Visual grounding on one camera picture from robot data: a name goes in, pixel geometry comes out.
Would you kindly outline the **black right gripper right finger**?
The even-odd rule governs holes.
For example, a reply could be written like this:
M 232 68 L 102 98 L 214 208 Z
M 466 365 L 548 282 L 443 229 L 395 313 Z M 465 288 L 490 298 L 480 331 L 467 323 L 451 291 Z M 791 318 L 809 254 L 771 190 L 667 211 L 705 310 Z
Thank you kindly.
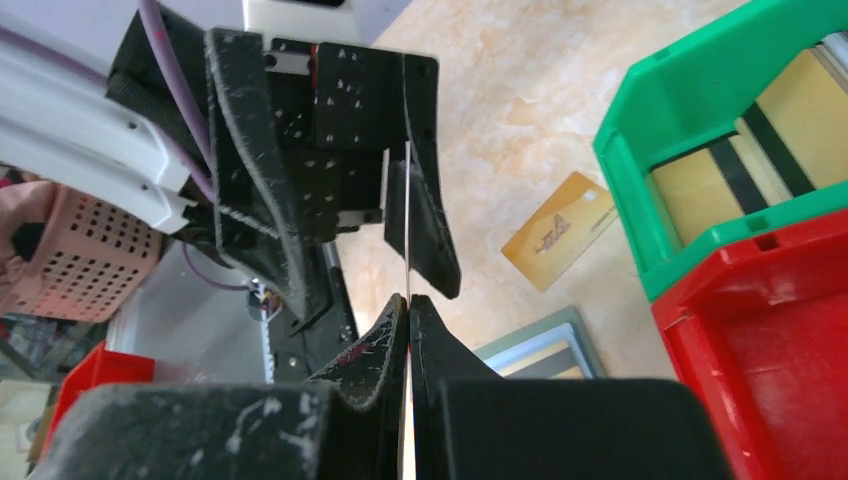
M 667 379 L 506 379 L 410 303 L 421 479 L 729 479 L 701 402 Z

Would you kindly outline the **red box in background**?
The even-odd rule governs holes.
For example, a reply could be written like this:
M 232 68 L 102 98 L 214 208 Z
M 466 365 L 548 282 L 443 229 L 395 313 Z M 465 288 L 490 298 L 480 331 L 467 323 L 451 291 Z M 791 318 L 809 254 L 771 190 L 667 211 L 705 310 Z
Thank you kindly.
M 62 381 L 39 461 L 46 459 L 63 416 L 84 393 L 104 384 L 151 383 L 154 372 L 154 359 L 109 350 L 105 340 L 98 343 Z

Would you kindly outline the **stack of cards in bin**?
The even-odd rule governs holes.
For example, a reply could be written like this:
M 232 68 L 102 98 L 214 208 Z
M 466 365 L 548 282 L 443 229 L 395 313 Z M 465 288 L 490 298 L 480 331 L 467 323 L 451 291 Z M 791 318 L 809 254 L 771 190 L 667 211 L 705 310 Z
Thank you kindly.
M 847 34 L 801 51 L 730 133 L 651 171 L 677 240 L 847 179 Z

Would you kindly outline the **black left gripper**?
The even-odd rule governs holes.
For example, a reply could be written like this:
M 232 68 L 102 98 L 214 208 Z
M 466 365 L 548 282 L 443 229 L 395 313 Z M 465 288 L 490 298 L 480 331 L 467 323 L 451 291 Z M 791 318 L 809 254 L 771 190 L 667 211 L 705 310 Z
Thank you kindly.
M 161 128 L 215 192 L 220 256 L 312 314 L 306 246 L 380 222 L 403 257 L 405 142 L 412 141 L 410 261 L 448 299 L 461 268 L 442 200 L 433 57 L 216 27 L 161 7 L 133 17 L 108 97 Z M 398 112 L 399 133 L 386 122 Z

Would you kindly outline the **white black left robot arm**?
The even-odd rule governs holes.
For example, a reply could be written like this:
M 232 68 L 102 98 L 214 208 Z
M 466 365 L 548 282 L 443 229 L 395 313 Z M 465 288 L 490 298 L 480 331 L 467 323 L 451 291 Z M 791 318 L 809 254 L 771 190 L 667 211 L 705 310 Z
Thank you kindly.
M 76 229 L 139 255 L 145 229 L 270 286 L 298 323 L 319 252 L 369 224 L 447 298 L 461 270 L 438 168 L 436 59 L 377 49 L 401 1 L 246 1 L 240 28 L 142 1 L 114 59 L 1 12 L 1 162 L 113 207 Z

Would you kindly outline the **green plastic bin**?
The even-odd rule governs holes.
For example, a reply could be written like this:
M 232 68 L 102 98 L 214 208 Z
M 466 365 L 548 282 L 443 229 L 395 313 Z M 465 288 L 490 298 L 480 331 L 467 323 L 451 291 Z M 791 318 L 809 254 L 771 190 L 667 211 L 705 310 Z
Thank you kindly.
M 846 207 L 847 187 L 838 184 L 719 223 L 683 245 L 648 177 L 728 134 L 796 54 L 846 26 L 843 1 L 751 1 L 626 72 L 593 149 L 649 301 L 723 246 Z

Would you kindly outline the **mint green card holder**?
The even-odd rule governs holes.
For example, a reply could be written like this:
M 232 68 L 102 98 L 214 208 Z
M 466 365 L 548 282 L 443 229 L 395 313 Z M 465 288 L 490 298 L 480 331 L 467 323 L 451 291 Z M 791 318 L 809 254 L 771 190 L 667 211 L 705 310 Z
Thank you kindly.
M 600 379 L 607 371 L 574 306 L 561 309 L 483 347 L 475 354 L 509 379 Z

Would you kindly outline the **gold card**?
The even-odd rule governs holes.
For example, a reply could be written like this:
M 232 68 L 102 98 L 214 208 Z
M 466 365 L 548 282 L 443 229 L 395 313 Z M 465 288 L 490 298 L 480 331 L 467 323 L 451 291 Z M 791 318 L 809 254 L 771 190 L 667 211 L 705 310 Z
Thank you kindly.
M 574 172 L 513 234 L 502 254 L 544 292 L 617 216 L 610 192 Z

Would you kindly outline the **red plastic bin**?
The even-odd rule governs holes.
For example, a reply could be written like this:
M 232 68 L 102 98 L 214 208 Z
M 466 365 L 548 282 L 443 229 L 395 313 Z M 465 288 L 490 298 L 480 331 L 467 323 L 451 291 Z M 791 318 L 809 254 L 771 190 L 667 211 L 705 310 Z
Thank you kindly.
M 847 214 L 722 247 L 652 305 L 740 479 L 847 475 Z

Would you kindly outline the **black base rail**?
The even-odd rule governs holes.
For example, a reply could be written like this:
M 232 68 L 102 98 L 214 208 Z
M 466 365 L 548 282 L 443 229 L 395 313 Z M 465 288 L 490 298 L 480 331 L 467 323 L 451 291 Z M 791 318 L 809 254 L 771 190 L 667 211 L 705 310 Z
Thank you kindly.
M 327 302 L 308 320 L 297 318 L 279 294 L 258 282 L 247 294 L 249 316 L 260 325 L 268 383 L 303 381 L 359 338 L 336 245 L 322 244 L 317 260 L 319 279 L 327 287 Z

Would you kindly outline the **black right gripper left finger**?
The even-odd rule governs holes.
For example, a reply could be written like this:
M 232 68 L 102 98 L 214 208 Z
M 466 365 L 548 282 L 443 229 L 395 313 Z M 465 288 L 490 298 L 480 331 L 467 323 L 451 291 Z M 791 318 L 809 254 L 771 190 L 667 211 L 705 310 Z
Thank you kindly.
M 67 412 L 36 479 L 398 479 L 409 316 L 299 383 L 107 384 Z

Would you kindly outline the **gold card edge-on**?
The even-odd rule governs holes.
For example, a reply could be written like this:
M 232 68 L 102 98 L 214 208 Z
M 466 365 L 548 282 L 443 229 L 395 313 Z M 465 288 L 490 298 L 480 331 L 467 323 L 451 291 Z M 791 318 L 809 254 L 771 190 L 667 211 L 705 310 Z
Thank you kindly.
M 404 299 L 406 308 L 409 308 L 411 300 L 411 284 L 410 284 L 410 193 L 411 193 L 411 165 L 412 165 L 412 141 L 405 142 L 405 160 L 404 160 L 404 193 L 403 193 L 403 258 L 404 258 Z M 416 479 L 416 461 L 415 461 L 415 445 L 414 445 L 414 412 L 413 400 L 411 393 L 411 373 L 410 369 L 410 354 L 406 353 L 405 365 L 405 404 L 404 404 L 404 460 L 403 473 L 405 479 Z

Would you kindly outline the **pink perforated basket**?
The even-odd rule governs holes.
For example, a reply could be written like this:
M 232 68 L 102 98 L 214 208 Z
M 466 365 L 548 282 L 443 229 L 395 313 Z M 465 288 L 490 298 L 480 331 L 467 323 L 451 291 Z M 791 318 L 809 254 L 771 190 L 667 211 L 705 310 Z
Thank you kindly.
M 101 323 L 158 263 L 163 236 L 50 181 L 1 191 L 1 311 Z

